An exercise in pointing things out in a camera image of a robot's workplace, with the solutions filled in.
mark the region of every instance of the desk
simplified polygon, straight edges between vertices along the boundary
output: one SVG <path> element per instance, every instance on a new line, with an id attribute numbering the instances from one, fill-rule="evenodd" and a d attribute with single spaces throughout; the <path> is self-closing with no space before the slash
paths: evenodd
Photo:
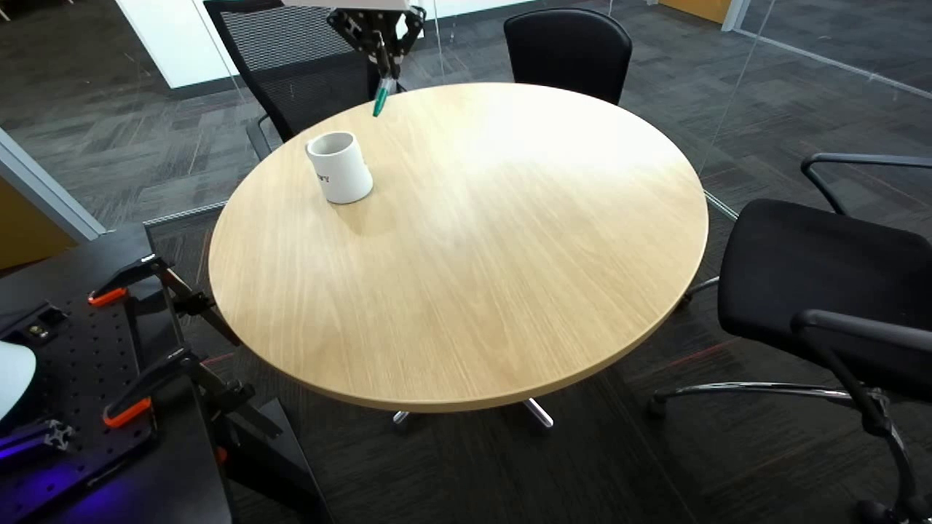
<path id="1" fill-rule="evenodd" d="M 0 279 L 0 311 L 34 302 L 88 296 L 127 261 L 152 253 L 143 229 L 105 232 L 63 257 L 37 261 Z M 172 315 L 140 318 L 140 363 L 152 363 L 177 338 Z M 232 520 L 225 477 L 213 456 L 206 421 L 191 388 L 180 378 L 153 395 L 158 439 L 78 500 L 59 507 L 48 520 Z"/>
<path id="2" fill-rule="evenodd" d="M 351 132 L 375 177 L 324 202 L 302 155 Z M 568 388 L 680 299 L 708 238 L 688 156 L 616 104 L 450 84 L 344 111 L 228 202 L 209 283 L 236 334 L 344 402 L 455 414 Z"/>

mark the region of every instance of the white mug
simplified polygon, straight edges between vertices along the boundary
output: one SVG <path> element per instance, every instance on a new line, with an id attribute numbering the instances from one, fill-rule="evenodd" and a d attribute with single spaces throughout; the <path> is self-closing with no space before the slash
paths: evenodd
<path id="1" fill-rule="evenodd" d="M 351 135 L 319 135 L 306 142 L 324 197 L 351 203 L 373 193 L 373 174 Z"/>

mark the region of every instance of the black office chair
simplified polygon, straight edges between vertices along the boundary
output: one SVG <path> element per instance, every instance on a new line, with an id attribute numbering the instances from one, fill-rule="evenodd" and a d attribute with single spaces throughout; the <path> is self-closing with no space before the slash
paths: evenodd
<path id="1" fill-rule="evenodd" d="M 916 232 L 849 219 L 828 177 L 816 174 L 825 164 L 932 168 L 932 156 L 813 155 L 801 171 L 832 213 L 785 202 L 747 203 L 724 244 L 715 309 L 724 333 L 828 366 L 842 388 L 688 385 L 654 392 L 650 414 L 662 416 L 669 398 L 692 392 L 784 392 L 849 404 L 863 427 L 887 443 L 900 475 L 896 500 L 863 504 L 863 519 L 922 520 L 930 509 L 879 388 L 932 402 L 932 244 Z"/>
<path id="2" fill-rule="evenodd" d="M 616 104 L 632 39 L 592 8 L 544 8 L 503 20 L 514 81 L 551 84 Z"/>
<path id="3" fill-rule="evenodd" d="M 325 24 L 330 8 L 280 0 L 204 0 L 204 7 L 283 139 L 375 97 L 375 68 Z"/>

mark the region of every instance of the chair backrest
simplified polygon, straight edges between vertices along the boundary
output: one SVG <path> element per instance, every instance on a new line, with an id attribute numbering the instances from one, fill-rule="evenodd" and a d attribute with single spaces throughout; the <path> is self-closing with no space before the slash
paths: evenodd
<path id="1" fill-rule="evenodd" d="M 632 62 L 624 27 L 592 8 L 544 8 L 503 20 L 514 81 L 551 84 L 616 104 Z"/>
<path id="2" fill-rule="evenodd" d="M 325 24 L 330 8 L 280 0 L 204 0 L 204 7 L 283 139 L 373 98 L 379 72 Z"/>

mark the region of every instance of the round table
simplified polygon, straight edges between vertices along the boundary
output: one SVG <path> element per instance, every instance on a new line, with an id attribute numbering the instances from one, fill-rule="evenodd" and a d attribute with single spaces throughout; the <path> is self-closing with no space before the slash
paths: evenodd
<path id="1" fill-rule="evenodd" d="M 324 202 L 302 145 L 351 132 L 375 188 Z M 632 351 L 704 253 L 688 156 L 616 104 L 532 84 L 399 94 L 265 156 L 209 285 L 232 333 L 334 398 L 415 414 L 523 402 Z"/>

